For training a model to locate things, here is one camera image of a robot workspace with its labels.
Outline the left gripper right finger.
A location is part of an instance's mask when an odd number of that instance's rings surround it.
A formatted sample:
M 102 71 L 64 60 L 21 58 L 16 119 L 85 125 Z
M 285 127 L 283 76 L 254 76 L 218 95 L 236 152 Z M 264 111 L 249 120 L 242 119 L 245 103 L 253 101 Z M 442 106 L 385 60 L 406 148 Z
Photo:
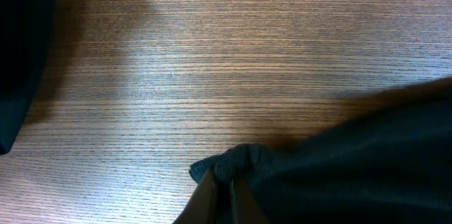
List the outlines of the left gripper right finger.
M 230 198 L 234 224 L 270 224 L 243 177 L 230 182 Z

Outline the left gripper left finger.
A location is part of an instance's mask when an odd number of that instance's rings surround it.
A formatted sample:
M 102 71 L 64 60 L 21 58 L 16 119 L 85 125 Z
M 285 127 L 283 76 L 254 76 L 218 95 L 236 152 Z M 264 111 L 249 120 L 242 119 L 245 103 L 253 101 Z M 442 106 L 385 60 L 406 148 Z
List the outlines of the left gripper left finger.
M 214 224 L 217 199 L 218 181 L 207 170 L 174 224 Z

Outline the black polo shirt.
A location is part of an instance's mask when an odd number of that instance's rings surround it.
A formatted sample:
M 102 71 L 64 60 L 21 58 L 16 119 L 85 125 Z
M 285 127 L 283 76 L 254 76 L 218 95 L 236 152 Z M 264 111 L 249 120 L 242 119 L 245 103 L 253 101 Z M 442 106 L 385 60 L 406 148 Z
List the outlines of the black polo shirt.
M 451 0 L 1 0 L 2 223 L 451 222 Z

